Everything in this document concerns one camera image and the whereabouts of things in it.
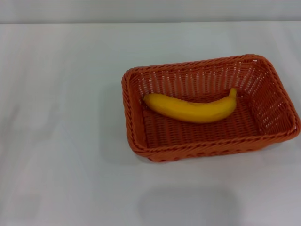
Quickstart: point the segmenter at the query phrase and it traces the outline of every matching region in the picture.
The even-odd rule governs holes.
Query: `rectangular basket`
[[[209,124],[177,121],[150,110],[142,98],[161,93],[190,102],[211,102],[238,90],[228,118]],[[135,67],[122,78],[127,138],[152,161],[234,154],[294,138],[300,118],[272,64],[262,56]]]

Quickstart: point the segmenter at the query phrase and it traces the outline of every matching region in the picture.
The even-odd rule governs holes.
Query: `orange basket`
[[[211,102],[232,87],[238,90],[236,110],[209,124],[165,117],[142,100],[148,93],[161,93]],[[129,145],[152,161],[254,151],[300,132],[300,118],[274,67],[258,55],[135,67],[123,76],[122,88]]]

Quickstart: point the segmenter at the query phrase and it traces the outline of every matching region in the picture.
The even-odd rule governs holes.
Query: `white surface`
[[[301,20],[299,0],[0,0],[0,23]]]
[[[256,53],[301,112],[301,22],[0,26],[1,226],[299,226],[301,137],[155,164],[126,139],[134,66]]]

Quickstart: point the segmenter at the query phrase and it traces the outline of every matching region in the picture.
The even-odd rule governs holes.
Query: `banana tip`
[[[236,98],[237,90],[235,88],[230,89],[229,97]]]
[[[145,95],[145,96],[143,97],[143,101],[146,101],[148,98],[149,98],[149,95]]]

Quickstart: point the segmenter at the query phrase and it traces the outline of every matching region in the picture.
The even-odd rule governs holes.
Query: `banana stem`
[[[229,97],[235,99],[236,98],[236,94],[237,94],[237,91],[235,88],[231,88],[230,89],[230,93],[229,93]]]

